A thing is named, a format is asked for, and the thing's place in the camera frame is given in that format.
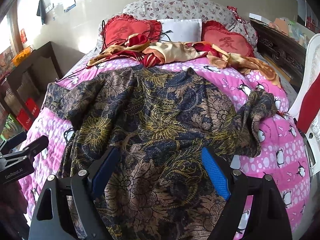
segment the orange basket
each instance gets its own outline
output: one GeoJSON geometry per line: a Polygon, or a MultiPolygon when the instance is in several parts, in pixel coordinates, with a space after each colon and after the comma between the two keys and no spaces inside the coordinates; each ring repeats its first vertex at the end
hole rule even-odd
{"type": "Polygon", "coordinates": [[[20,51],[20,53],[17,54],[12,59],[12,62],[17,67],[22,61],[24,61],[26,59],[26,57],[28,57],[31,54],[32,51],[33,51],[33,49],[30,46],[26,47],[24,50],[20,51]]]}

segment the brown wooden furniture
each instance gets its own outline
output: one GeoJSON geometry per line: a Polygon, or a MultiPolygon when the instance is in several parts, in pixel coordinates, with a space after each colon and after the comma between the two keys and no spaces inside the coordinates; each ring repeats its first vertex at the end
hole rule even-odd
{"type": "MultiPolygon", "coordinates": [[[[22,100],[21,96],[18,93],[18,88],[22,84],[22,76],[25,72],[29,73],[29,76],[31,77],[31,80],[35,84],[36,87],[39,87],[37,85],[37,81],[33,79],[33,73],[32,73],[32,65],[33,63],[39,58],[39,57],[45,57],[45,58],[51,58],[53,66],[55,68],[55,71],[57,72],[57,75],[59,79],[63,77],[62,72],[60,70],[58,61],[56,59],[56,56],[54,54],[53,48],[51,41],[47,42],[44,44],[42,47],[39,49],[33,50],[33,52],[24,60],[22,61],[18,67],[16,67],[14,70],[10,72],[10,74],[6,78],[7,86],[10,87],[12,94],[17,98],[19,104],[21,107],[26,111],[28,116],[31,118],[32,122],[35,120],[34,116],[32,113],[28,110],[26,107],[25,102],[22,100]]],[[[5,93],[0,93],[0,103],[3,105],[6,111],[9,113],[13,114],[15,117],[16,115],[13,113],[13,111],[9,108],[9,106],[6,104],[4,101],[5,93]]]]}
{"type": "Polygon", "coordinates": [[[303,79],[306,49],[290,37],[259,21],[251,19],[250,22],[258,34],[258,52],[271,58],[284,72],[289,73],[290,83],[299,91],[303,79]]]}

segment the black cloth hanging on wall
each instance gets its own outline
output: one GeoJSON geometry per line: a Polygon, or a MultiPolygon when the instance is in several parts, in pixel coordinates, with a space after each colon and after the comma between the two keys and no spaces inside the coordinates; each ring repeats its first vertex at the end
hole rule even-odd
{"type": "Polygon", "coordinates": [[[37,16],[41,17],[42,25],[46,24],[46,12],[45,12],[45,7],[44,7],[44,1],[43,0],[39,0],[37,16]]]}

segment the white chair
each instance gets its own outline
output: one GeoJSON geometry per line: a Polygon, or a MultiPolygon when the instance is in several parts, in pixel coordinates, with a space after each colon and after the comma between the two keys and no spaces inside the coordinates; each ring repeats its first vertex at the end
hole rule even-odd
{"type": "MultiPolygon", "coordinates": [[[[320,73],[320,34],[314,35],[308,44],[306,53],[306,63],[303,75],[303,81],[298,93],[298,96],[289,109],[289,114],[298,120],[301,103],[303,97],[309,90],[311,84],[316,80],[320,73]]],[[[306,138],[310,145],[310,150],[305,147],[306,153],[309,156],[311,171],[310,174],[315,175],[320,171],[320,123],[319,123],[320,112],[318,112],[316,118],[313,120],[310,128],[306,133],[306,138]]]]}

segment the blue textured pad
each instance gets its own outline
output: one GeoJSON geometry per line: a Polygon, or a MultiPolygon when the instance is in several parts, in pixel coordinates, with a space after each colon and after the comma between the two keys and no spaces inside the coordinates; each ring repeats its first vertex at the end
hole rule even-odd
{"type": "Polygon", "coordinates": [[[228,180],[205,147],[202,148],[202,164],[204,165],[219,196],[222,196],[225,200],[228,200],[231,195],[228,189],[228,180]]]}
{"type": "Polygon", "coordinates": [[[106,185],[119,161],[119,150],[114,147],[101,165],[99,171],[92,180],[92,197],[99,197],[104,192],[106,185]]]}

